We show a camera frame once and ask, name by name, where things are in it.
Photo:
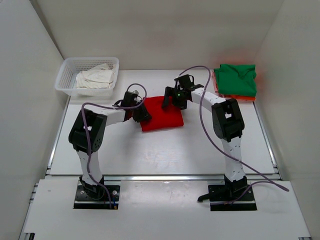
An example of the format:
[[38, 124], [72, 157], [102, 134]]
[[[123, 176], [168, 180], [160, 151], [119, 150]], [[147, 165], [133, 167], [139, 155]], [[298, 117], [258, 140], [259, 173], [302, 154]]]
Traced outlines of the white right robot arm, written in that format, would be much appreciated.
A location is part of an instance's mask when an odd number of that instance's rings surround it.
[[195, 84], [195, 78], [186, 74], [177, 77], [174, 87], [167, 86], [164, 92], [162, 108], [175, 106], [185, 110], [188, 101], [200, 105], [212, 115], [215, 135], [221, 140], [225, 157], [224, 186], [217, 192], [198, 198], [199, 202], [215, 196], [225, 196], [228, 201], [239, 197], [247, 188], [248, 182], [241, 163], [241, 137], [245, 128], [239, 104], [235, 99], [225, 99], [205, 90], [201, 84]]

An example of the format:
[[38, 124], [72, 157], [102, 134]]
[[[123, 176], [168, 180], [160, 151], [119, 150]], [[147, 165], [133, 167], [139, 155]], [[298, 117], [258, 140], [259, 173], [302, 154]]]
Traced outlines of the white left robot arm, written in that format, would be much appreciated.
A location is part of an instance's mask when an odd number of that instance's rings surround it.
[[103, 143], [108, 126], [133, 119], [137, 123], [148, 122], [152, 116], [145, 106], [145, 100], [137, 91], [126, 91], [123, 99], [112, 106], [85, 102], [70, 130], [68, 141], [76, 151], [82, 169], [79, 181], [85, 193], [94, 201], [104, 197], [112, 201], [100, 169], [98, 151]]

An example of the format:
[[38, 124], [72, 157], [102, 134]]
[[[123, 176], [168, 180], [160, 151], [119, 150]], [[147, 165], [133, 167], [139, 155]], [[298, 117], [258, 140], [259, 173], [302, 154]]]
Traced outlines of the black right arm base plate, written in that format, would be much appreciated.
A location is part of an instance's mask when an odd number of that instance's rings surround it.
[[257, 211], [252, 188], [241, 190], [231, 196], [227, 187], [222, 184], [208, 185], [208, 193], [198, 197], [197, 202], [209, 201], [212, 212]]

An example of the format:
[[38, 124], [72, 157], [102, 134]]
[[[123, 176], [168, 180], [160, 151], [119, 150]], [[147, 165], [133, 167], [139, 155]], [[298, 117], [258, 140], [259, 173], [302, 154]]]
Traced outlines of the red t-shirt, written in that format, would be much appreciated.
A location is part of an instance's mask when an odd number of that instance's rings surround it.
[[146, 133], [184, 126], [181, 110], [174, 105], [168, 105], [162, 108], [163, 100], [163, 96], [154, 96], [147, 97], [144, 101], [144, 105], [151, 115], [151, 119], [140, 123], [142, 132]]

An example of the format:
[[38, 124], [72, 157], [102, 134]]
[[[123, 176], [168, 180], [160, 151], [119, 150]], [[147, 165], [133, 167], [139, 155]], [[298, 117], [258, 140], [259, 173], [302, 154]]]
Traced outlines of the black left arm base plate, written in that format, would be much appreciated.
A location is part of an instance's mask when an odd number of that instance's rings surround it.
[[105, 181], [110, 198], [105, 189], [99, 190], [98, 194], [88, 194], [80, 181], [77, 183], [73, 208], [80, 210], [117, 210], [119, 208], [121, 183], [119, 181]]

